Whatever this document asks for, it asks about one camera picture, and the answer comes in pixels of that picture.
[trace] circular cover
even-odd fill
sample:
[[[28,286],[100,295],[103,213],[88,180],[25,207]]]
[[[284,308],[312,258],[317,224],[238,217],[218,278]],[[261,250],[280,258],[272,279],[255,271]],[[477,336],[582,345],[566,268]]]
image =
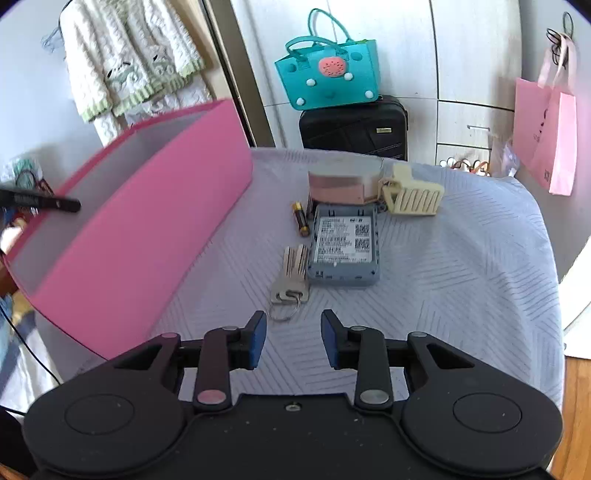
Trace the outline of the circular cover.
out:
[[[482,382],[449,370],[408,398],[402,426],[419,449],[468,475],[518,474],[560,440],[562,419],[544,394],[503,375]]]
[[[83,375],[39,398],[24,420],[31,452],[73,475],[113,475],[166,450],[184,426],[178,399],[148,372]]]

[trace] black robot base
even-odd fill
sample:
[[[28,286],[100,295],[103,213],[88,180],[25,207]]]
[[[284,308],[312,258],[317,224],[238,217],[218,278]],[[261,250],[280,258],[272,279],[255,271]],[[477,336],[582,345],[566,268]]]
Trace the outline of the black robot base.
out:
[[[334,478],[551,479],[543,466],[562,420],[541,392],[423,332],[406,341],[343,327],[325,310],[333,368],[357,370],[345,394],[242,395],[229,372],[253,370],[266,317],[202,340],[165,333],[39,398],[24,421],[34,480]],[[193,401],[178,400],[198,367]],[[410,396],[395,401],[390,367]]]

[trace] drawer handle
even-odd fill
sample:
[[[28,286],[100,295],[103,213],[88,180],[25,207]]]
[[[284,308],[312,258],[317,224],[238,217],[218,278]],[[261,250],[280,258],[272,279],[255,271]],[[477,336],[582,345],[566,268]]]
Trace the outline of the drawer handle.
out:
[[[466,125],[468,130],[485,130],[487,132],[491,131],[490,127],[478,127],[476,125]]]

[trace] gray plastic case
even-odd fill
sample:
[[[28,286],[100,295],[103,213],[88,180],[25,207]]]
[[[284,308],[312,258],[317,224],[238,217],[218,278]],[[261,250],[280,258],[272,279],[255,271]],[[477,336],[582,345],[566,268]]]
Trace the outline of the gray plastic case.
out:
[[[371,217],[370,262],[314,262],[322,217]],[[325,286],[366,287],[379,280],[378,211],[375,205],[327,205],[320,204],[314,216],[314,236],[308,255],[308,280],[311,284]]]

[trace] white label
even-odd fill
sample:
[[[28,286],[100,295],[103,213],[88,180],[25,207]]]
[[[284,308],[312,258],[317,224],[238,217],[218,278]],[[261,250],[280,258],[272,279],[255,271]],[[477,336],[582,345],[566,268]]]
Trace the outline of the white label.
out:
[[[371,217],[321,217],[314,262],[368,263]]]

